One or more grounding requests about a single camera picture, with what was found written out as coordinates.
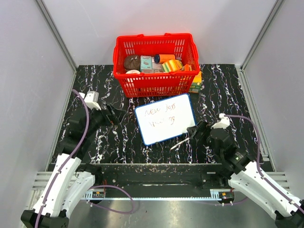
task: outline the yellow package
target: yellow package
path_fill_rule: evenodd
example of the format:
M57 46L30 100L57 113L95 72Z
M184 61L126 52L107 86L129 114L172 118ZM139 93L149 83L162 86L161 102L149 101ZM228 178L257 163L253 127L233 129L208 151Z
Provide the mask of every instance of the yellow package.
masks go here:
M179 60L171 59L161 65L163 72L174 72L182 69L182 63Z
M195 75L192 84L190 86L189 92L198 93L201 88L201 81L202 79L201 79L201 71L200 71L198 75Z

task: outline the plastic basket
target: plastic basket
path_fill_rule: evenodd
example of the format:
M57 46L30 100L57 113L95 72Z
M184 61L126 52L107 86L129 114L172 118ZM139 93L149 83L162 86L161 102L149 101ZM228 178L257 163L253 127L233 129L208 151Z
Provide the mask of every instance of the plastic basket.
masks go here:
M154 56L175 54L183 64L190 64L192 71L126 74L124 59L128 55ZM187 93L200 72L197 48L189 33L162 36L121 36L116 40L113 54L114 77L119 81L127 97L171 96Z

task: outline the orange bottle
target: orange bottle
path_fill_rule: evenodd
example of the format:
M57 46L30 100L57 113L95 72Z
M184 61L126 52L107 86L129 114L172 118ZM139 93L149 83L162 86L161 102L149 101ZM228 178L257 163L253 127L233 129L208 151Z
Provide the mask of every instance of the orange bottle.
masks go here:
M171 59L175 59L175 55L155 55L154 62L155 63L164 63Z

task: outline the teal box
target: teal box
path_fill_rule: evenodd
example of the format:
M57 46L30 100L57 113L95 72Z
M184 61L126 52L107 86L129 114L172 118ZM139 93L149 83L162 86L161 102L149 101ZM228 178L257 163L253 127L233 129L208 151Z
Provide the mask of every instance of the teal box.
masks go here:
M153 71L152 70L152 57L151 56L141 56L141 72L150 73L150 71Z

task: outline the purple cable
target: purple cable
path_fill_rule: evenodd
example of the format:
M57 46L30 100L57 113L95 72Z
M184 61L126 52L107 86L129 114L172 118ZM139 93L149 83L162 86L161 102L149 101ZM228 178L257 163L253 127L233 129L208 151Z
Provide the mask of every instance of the purple cable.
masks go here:
M93 204L93 203L91 203L91 206L95 206L95 207L98 207L98 208L101 208L101 209L109 210L109 211L112 211L112 212L115 212L115 213L119 213L119 214L123 214L123 215L129 215L129 214L132 214L135 211L134 200L132 199L132 197L130 196L130 194L128 192L126 192L125 190L123 190L122 188L119 188L119 187L117 187L115 185L98 185L98 186L93 186L90 189L98 189L98 188L113 188L113 189L118 189L118 190L122 191L131 200L132 209L130 211L126 211L125 212L125 211L114 210L114 209L111 209L111 208L106 208L106 207L103 207L103 206L100 206L100 205L97 205L97 204Z
M264 178L264 175L260 169L260 142L261 142L261 138L260 138L260 133L257 129L256 124L250 120L248 117L242 116L242 115L225 115L226 117L231 117L231 118L240 118L240 119L245 119L248 120L254 127L255 131L256 131L256 135L257 135L257 163L256 163L256 167L257 167L257 171L258 173L261 175L261 177L271 186L273 187L278 193L280 193L286 200L289 201L289 203L293 204L295 207L297 207L303 214L304 214L304 210L297 205L296 203L293 203L293 200L291 198L289 198L287 195L285 195L280 189L278 189L273 183L271 183L270 180L268 180L267 178Z
M51 183L50 183L50 185L49 185L49 187L48 187L48 189L47 189L47 191L46 191L46 194L45 194L45 196L44 196L44 199L43 199L43 201L42 201L43 204L46 203L47 198L48 198L48 195L49 195L49 193L50 193L50 191L51 191L51 189L52 189L52 187L53 187L53 185L54 185L54 183L55 183L55 181L56 181L56 178L58 177L59 173L61 172L61 170L63 169L63 167L67 164L68 160L70 160L70 158L73 157L73 155L76 153L76 151L79 149L80 145L81 145L82 142L84 141L85 136L86 136L86 133L87 133L87 130L88 130L88 128L89 128L89 110L88 110L88 108L87 108L87 106L86 106L86 103L85 103L84 99L81 97L81 95L80 95L76 90L73 89L72 91L73 91L74 94L76 94L76 95L79 97L79 99L81 100L82 104L83 104L84 107L85 107L85 114L86 114L85 131L84 131L84 133L83 133L83 135L82 135L82 137L81 137L79 143L78 143L77 146L75 147L75 149L74 149L74 150L72 151L72 153L67 157L67 159L62 163L62 165L61 165L61 166L59 167L59 169L58 169L58 172L55 174L54 178L52 179L52 181L51 181ZM42 205L42 206L40 207L39 213L38 213L37 218L36 218L35 228L38 228L39 220L40 220L40 217L41 217L43 208L44 208L44 206Z

